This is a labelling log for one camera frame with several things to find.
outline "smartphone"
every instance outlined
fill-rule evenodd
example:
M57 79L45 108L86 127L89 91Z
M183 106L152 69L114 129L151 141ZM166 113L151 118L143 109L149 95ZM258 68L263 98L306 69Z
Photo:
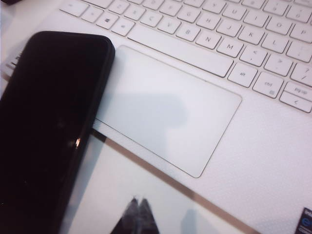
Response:
M0 99L0 233L57 233L113 63L104 36L39 32Z

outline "sticker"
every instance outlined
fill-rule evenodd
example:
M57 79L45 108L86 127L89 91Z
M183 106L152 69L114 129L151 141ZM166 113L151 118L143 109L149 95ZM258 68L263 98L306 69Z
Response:
M312 234L312 211L304 208L295 234Z

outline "spacebar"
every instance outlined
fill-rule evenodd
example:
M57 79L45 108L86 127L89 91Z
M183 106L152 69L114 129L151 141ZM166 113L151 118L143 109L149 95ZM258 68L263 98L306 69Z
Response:
M225 77L233 60L137 24L128 38L183 62Z

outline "arrow key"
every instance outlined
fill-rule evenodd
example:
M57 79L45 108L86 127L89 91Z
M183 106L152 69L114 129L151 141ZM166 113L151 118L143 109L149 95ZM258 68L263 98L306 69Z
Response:
M310 113L312 109L312 102L304 100L286 91L282 93L279 100L307 113Z
M264 69L279 74L281 76L287 76L293 62L290 59L272 54Z
M243 54L240 56L240 60L260 67L266 55L266 51L248 45L244 50Z

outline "ctrl key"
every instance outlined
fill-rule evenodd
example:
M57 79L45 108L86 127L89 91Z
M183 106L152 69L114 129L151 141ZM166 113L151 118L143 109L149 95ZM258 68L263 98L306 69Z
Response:
M253 86L253 90L271 98L276 98L284 80L280 77L262 72Z
M310 113L312 109L312 102L297 97L296 95L290 94L285 91L282 93L279 100L283 103L286 103L290 106L293 106L294 108L297 108L307 113Z

